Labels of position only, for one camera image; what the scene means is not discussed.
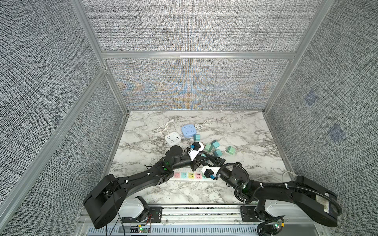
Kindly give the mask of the long white power strip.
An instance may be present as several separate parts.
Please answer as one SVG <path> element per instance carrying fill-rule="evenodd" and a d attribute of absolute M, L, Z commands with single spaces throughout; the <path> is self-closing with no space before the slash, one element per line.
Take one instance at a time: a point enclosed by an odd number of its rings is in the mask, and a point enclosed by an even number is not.
<path fill-rule="evenodd" d="M 214 182 L 213 179 L 205 177 L 202 173 L 190 171 L 175 171 L 171 180 L 182 182 Z"/>

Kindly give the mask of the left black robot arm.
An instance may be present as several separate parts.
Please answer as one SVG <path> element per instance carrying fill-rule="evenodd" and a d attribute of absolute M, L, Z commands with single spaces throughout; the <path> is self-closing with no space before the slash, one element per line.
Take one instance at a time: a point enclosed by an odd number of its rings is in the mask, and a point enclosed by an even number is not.
<path fill-rule="evenodd" d="M 170 180 L 176 169 L 191 167 L 197 169 L 207 160 L 214 167 L 220 167 L 225 159 L 200 151 L 191 160 L 190 156 L 180 146 L 172 146 L 156 164 L 148 170 L 129 177 L 116 178 L 109 174 L 105 176 L 86 196 L 83 205 L 96 229 L 110 223 L 120 212 L 124 200 L 148 187 L 157 186 Z"/>

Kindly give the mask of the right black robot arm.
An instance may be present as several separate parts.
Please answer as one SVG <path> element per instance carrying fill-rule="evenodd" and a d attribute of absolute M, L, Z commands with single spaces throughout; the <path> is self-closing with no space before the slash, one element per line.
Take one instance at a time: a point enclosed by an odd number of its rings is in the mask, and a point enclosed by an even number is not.
<path fill-rule="evenodd" d="M 259 236 L 275 236 L 284 227 L 285 215 L 268 213 L 265 207 L 268 200 L 295 204 L 310 219 L 327 227 L 337 227 L 338 217 L 343 213 L 335 193 L 303 176 L 290 182 L 262 183 L 251 180 L 241 163 L 227 163 L 217 171 L 208 169 L 203 173 L 209 179 L 221 179 L 232 187 L 238 201 L 244 204 L 258 202 L 254 216 L 261 220 L 257 226 Z"/>

